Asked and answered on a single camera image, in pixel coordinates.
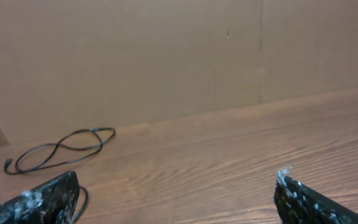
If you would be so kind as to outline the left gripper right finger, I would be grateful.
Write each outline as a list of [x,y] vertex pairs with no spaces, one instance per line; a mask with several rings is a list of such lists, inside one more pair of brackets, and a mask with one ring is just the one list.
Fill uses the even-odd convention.
[[358,213],[288,176],[276,173],[274,203],[283,224],[358,224]]

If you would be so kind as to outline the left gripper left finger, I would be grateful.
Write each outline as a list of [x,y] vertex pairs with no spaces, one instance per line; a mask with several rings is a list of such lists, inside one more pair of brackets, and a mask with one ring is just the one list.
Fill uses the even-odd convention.
[[75,223],[80,185],[68,171],[0,204],[0,224]]

